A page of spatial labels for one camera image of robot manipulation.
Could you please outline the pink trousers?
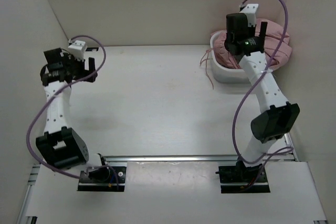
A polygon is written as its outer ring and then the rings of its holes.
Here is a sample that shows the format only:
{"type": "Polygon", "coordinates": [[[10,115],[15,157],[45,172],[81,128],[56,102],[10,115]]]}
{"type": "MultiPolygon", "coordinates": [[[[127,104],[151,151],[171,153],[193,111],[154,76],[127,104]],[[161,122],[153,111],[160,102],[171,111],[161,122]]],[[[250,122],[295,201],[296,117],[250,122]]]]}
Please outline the pink trousers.
{"type": "MultiPolygon", "coordinates": [[[[280,48],[278,49],[278,51],[275,51],[276,47],[280,42],[284,29],[281,25],[271,20],[259,18],[257,19],[257,27],[255,32],[256,36],[259,36],[261,22],[267,22],[267,31],[264,45],[265,55],[266,60],[269,61],[271,55],[275,54],[270,64],[270,69],[275,71],[280,67],[284,66],[290,59],[292,53],[292,48],[289,45],[290,35],[288,33],[285,34],[285,37],[280,45],[280,48]]],[[[226,39],[226,30],[218,30],[213,32],[210,35],[210,49],[205,51],[199,63],[200,65],[205,64],[206,68],[208,67],[211,68],[212,76],[210,76],[207,71],[205,72],[205,75],[207,76],[212,88],[214,88],[213,81],[216,79],[214,78],[212,71],[213,57],[211,52],[215,53],[216,59],[219,61],[219,64],[221,66],[226,67],[228,69],[241,69],[237,61],[234,59],[234,57],[225,49],[224,47],[225,39],[226,39]]]]}

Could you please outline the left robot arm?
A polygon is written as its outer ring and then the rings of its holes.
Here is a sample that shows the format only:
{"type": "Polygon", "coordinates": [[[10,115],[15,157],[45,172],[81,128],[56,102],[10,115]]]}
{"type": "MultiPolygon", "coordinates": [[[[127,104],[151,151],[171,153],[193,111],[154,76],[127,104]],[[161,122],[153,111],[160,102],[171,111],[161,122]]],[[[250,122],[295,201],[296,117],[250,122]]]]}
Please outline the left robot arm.
{"type": "Polygon", "coordinates": [[[89,58],[89,69],[85,69],[86,49],[87,46],[72,45],[67,50],[56,48],[44,51],[47,64],[42,68],[40,78],[47,100],[53,98],[53,101],[47,108],[44,133],[36,138],[36,146],[46,163],[57,169],[71,168],[89,160],[85,142],[71,125],[71,88],[56,93],[63,86],[95,71],[93,58],[89,58]]]}

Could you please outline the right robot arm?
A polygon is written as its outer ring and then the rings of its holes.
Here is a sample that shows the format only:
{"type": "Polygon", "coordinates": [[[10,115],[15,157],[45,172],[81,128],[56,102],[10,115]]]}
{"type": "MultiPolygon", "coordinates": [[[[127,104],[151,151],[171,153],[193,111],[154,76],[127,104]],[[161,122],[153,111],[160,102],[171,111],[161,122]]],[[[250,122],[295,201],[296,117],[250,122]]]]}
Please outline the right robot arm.
{"type": "Polygon", "coordinates": [[[236,177],[247,182],[254,177],[254,167],[261,165],[269,149],[291,130],[300,108],[283,95],[267,67],[264,50],[267,23],[261,24],[260,34],[256,35],[255,26],[249,24],[246,14],[233,13],[226,16],[226,25],[225,47],[246,74],[260,108],[260,114],[250,123],[251,140],[238,153],[241,165],[236,168],[236,177]]]}

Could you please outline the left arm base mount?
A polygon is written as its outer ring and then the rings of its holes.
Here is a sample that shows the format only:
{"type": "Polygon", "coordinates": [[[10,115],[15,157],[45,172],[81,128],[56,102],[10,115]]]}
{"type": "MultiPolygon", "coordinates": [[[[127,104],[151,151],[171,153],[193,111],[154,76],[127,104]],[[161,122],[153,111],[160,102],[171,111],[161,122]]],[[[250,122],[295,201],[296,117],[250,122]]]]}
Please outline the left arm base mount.
{"type": "Polygon", "coordinates": [[[110,163],[104,168],[87,168],[79,176],[77,191],[124,192],[126,163],[110,163]]]}

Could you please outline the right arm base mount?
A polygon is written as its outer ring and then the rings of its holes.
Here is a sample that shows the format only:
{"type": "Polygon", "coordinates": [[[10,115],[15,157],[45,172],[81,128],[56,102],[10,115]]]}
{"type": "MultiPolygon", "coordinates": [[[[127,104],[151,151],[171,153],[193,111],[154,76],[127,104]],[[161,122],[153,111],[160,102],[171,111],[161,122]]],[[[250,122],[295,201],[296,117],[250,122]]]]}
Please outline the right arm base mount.
{"type": "Polygon", "coordinates": [[[243,161],[237,161],[235,165],[219,166],[216,174],[222,194],[270,193],[263,164],[247,167],[243,161]]]}

